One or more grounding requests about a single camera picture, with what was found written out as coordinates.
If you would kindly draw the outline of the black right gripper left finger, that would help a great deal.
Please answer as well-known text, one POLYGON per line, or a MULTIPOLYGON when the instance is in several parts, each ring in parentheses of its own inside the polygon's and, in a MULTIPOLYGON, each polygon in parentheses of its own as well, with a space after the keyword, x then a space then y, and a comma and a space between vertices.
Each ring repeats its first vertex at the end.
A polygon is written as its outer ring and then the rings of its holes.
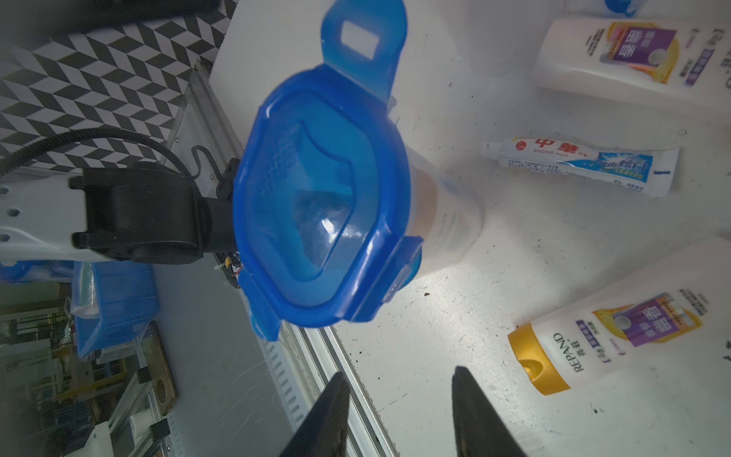
POLYGON ((350 383, 344 373, 337 372, 280 456, 346 456, 348 413, 350 383))

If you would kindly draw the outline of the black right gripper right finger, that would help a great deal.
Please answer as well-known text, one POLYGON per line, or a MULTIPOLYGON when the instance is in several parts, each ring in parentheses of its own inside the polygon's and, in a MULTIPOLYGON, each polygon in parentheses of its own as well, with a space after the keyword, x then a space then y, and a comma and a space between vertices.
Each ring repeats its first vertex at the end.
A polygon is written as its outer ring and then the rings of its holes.
POLYGON ((451 399, 458 456, 527 456, 468 368, 456 367, 451 399))

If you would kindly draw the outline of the blue lid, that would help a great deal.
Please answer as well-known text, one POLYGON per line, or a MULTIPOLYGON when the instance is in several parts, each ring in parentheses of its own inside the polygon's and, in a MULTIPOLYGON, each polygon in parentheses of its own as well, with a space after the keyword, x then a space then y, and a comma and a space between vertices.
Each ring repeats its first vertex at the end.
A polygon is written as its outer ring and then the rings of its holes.
POLYGON ((388 101, 406 39, 402 2, 337 1, 321 26, 323 63, 257 112, 232 210, 238 282, 265 340, 286 322, 368 322, 402 288, 384 271, 393 239, 378 167, 404 144, 388 101))

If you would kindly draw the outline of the clear container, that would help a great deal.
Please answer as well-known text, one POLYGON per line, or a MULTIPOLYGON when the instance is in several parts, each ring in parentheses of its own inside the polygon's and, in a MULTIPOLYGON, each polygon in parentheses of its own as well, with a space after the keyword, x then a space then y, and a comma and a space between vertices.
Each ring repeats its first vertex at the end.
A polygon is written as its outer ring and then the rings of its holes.
POLYGON ((386 276, 399 287, 458 263, 483 228, 476 197, 406 144, 379 165, 390 244, 386 276))

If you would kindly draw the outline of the white tube gold cap front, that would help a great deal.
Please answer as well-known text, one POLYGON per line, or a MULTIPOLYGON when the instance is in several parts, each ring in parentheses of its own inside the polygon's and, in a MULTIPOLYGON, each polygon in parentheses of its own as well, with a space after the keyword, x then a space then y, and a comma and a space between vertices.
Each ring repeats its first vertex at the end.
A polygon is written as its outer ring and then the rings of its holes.
POLYGON ((536 390, 580 388, 692 340, 730 338, 730 243, 711 237, 508 335, 536 390))

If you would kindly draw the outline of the white tube gold cap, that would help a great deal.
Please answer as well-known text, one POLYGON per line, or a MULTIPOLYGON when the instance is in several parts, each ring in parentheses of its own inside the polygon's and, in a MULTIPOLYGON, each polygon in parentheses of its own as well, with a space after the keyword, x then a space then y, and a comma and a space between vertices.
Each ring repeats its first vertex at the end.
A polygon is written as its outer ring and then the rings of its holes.
POLYGON ((730 123, 730 23, 564 18, 533 72, 546 89, 730 123))
POLYGON ((730 243, 711 237, 508 335, 536 390, 580 388, 692 340, 730 338, 730 243))

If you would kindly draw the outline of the small toothpaste tube front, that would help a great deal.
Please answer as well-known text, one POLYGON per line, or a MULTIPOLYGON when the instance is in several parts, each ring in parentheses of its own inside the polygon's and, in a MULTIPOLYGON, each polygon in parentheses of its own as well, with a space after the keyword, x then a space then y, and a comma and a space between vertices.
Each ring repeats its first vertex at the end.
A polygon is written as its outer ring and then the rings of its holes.
POLYGON ((666 197, 670 193, 680 152, 601 149, 546 138, 486 142, 481 149, 484 158, 505 168, 580 176, 652 197, 666 197))

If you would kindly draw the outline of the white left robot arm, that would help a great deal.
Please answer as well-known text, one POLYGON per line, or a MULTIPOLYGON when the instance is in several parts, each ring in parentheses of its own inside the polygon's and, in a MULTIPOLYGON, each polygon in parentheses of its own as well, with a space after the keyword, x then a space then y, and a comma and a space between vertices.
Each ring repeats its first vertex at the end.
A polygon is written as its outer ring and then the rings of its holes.
POLYGON ((235 251, 230 201, 161 166, 1 186, 1 259, 184 265, 235 251))

